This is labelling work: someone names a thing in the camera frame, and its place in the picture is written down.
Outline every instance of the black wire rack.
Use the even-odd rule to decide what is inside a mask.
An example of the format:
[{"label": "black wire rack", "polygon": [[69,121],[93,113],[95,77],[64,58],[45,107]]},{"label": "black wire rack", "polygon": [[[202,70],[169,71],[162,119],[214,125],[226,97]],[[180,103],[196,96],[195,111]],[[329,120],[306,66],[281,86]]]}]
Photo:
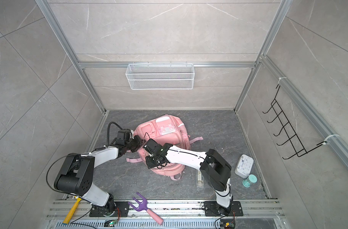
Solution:
[{"label": "black wire rack", "polygon": [[[286,140],[284,143],[282,143],[282,144],[278,144],[278,143],[277,143],[277,145],[283,145],[283,144],[286,144],[288,141],[290,141],[290,143],[291,143],[291,145],[292,145],[292,147],[293,147],[293,149],[294,149],[294,151],[295,151],[295,153],[294,153],[293,155],[291,155],[290,157],[288,157],[288,158],[282,157],[282,159],[287,160],[287,159],[290,159],[290,158],[294,157],[295,155],[298,156],[298,157],[301,157],[301,156],[303,156],[303,155],[305,155],[305,154],[307,154],[307,153],[313,151],[314,149],[316,149],[316,148],[318,148],[318,147],[324,145],[324,144],[326,143],[326,141],[322,141],[321,143],[318,143],[316,147],[314,147],[313,149],[311,149],[311,150],[309,150],[309,151],[307,151],[307,150],[305,149],[305,147],[304,147],[303,143],[301,142],[299,136],[297,135],[295,129],[294,129],[293,126],[291,125],[291,122],[289,121],[289,119],[287,118],[285,112],[282,110],[280,104],[279,104],[279,103],[277,102],[277,100],[276,100],[278,91],[280,90],[280,85],[279,85],[279,84],[277,85],[276,89],[277,89],[277,92],[276,92],[276,95],[274,96],[273,101],[271,102],[271,108],[269,108],[269,110],[268,110],[267,112],[263,112],[263,113],[266,114],[266,113],[268,113],[271,109],[273,109],[273,111],[275,112],[275,114],[276,114],[277,116],[276,116],[271,122],[269,122],[269,121],[267,121],[267,122],[268,122],[268,123],[272,123],[272,122],[274,122],[274,121],[278,118],[278,120],[280,121],[280,123],[281,123],[281,125],[282,125],[282,128],[281,128],[280,132],[279,132],[277,135],[275,135],[275,134],[273,134],[273,135],[275,135],[275,136],[277,137],[278,135],[281,134],[282,130],[284,130],[285,133],[286,133],[286,135],[287,135],[287,137],[288,137],[288,140]],[[276,112],[276,109],[274,108],[274,106],[275,106],[276,104],[277,104],[277,106],[278,106],[278,107],[280,108],[280,110],[281,110],[279,113],[277,113],[277,112]],[[281,121],[281,119],[280,119],[280,114],[283,114],[283,115],[286,117],[287,122],[286,122],[285,124],[283,124],[283,122]],[[291,126],[291,129],[292,129],[292,131],[294,132],[294,135],[290,136],[290,135],[287,133],[287,131],[286,131],[286,129],[285,129],[285,127],[286,127],[287,125],[290,125],[290,126]],[[291,140],[291,139],[292,139],[292,138],[295,138],[295,137],[297,138],[297,140],[300,142],[301,146],[303,147],[300,151],[296,151],[295,146],[294,146],[294,144],[292,143],[292,140]]]}]

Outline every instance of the yellow handle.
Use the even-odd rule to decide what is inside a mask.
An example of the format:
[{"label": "yellow handle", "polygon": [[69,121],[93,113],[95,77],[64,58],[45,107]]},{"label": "yellow handle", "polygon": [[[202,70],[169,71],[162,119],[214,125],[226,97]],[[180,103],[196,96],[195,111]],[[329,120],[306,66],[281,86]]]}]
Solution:
[{"label": "yellow handle", "polygon": [[69,210],[69,213],[67,214],[66,218],[64,218],[63,223],[64,225],[68,224],[69,221],[71,220],[73,213],[75,213],[75,210],[77,208],[77,205],[79,204],[79,202],[81,201],[81,198],[77,197],[77,201],[76,203],[73,205],[73,207],[71,208],[71,210]]}]

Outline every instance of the robotic arm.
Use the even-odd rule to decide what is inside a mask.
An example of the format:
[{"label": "robotic arm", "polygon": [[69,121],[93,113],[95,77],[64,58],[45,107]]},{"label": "robotic arm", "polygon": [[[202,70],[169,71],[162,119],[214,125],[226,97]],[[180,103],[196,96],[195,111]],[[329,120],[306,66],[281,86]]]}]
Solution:
[{"label": "robotic arm", "polygon": [[[120,130],[116,140],[110,145],[98,148],[88,155],[67,156],[55,179],[54,188],[79,196],[91,202],[100,214],[111,216],[116,209],[114,197],[93,183],[93,172],[95,167],[121,157],[127,150],[135,152],[141,147],[143,141],[137,135],[131,138],[132,132],[128,129]],[[180,163],[200,170],[204,179],[215,190],[218,212],[222,215],[230,213],[231,166],[217,151],[210,149],[208,152],[195,152],[168,143],[161,146],[153,139],[149,139],[143,148],[150,154],[146,157],[149,169],[165,166],[166,163]]]},{"label": "robotic arm", "polygon": [[143,148],[150,154],[146,157],[149,169],[166,163],[179,163],[201,171],[205,181],[215,190],[219,213],[230,213],[233,198],[230,192],[231,165],[216,150],[196,152],[168,143],[162,146],[153,139],[149,139]]}]

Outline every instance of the white zip tie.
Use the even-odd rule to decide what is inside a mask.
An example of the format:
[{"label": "white zip tie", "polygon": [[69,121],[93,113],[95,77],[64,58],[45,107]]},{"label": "white zip tie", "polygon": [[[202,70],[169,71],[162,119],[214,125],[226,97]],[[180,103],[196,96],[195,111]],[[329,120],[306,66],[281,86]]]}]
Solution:
[{"label": "white zip tie", "polygon": [[332,136],[339,136],[339,135],[329,135],[328,137],[325,138],[325,140],[323,141],[322,145],[326,145],[328,138],[330,138]]},{"label": "white zip tie", "polygon": [[277,84],[280,84],[280,80],[281,79],[285,79],[285,78],[287,78],[287,77],[280,77],[280,78],[278,78],[278,83]]}]

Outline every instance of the backpack strap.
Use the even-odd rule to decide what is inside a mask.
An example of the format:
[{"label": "backpack strap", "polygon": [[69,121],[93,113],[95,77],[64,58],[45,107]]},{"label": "backpack strap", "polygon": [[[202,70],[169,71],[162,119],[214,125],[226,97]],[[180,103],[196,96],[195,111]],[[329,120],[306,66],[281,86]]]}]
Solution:
[{"label": "backpack strap", "polygon": [[197,137],[197,138],[195,138],[195,139],[192,139],[192,140],[189,141],[189,143],[190,143],[190,144],[193,144],[193,143],[195,143],[195,142],[198,141],[198,140],[203,140],[203,137]]},{"label": "backpack strap", "polygon": [[170,178],[173,180],[173,181],[178,181],[180,180],[180,178],[182,177],[182,172],[178,173],[180,176],[179,178],[174,178],[174,176],[170,176]]},{"label": "backpack strap", "polygon": [[130,163],[138,163],[142,161],[141,158],[126,158],[126,159],[127,159],[127,162],[130,162]]}]

